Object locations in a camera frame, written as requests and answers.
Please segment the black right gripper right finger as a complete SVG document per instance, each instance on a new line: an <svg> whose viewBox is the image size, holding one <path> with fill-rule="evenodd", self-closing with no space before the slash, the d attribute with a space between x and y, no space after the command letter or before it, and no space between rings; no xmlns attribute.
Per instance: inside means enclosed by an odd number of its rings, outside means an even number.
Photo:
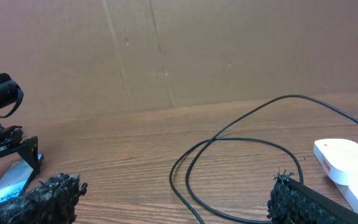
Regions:
<svg viewBox="0 0 358 224"><path fill-rule="evenodd" d="M277 172L267 202L267 218L277 224L358 224L358 213Z"/></svg>

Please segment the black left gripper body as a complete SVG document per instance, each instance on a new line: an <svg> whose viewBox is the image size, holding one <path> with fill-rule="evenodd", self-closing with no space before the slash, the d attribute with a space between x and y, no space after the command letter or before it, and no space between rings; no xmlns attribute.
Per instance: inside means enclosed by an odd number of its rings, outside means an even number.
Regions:
<svg viewBox="0 0 358 224"><path fill-rule="evenodd" d="M23 138L22 126L0 127L0 158L18 153L21 158L39 173L38 137Z"/></svg>

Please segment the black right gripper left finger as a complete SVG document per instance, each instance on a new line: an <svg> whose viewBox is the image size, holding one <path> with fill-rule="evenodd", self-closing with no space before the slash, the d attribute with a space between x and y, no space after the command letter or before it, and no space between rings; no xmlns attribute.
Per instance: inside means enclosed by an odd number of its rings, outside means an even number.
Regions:
<svg viewBox="0 0 358 224"><path fill-rule="evenodd" d="M0 224L72 224L75 207L87 193L80 175L51 176L31 191L0 206Z"/></svg>

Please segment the Samsung Galaxy smartphone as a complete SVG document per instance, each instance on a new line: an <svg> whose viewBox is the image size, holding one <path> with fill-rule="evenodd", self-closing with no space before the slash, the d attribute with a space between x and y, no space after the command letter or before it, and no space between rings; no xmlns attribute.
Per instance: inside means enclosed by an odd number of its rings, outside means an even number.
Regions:
<svg viewBox="0 0 358 224"><path fill-rule="evenodd" d="M13 163L0 179L0 206L25 193L37 172L24 160Z"/></svg>

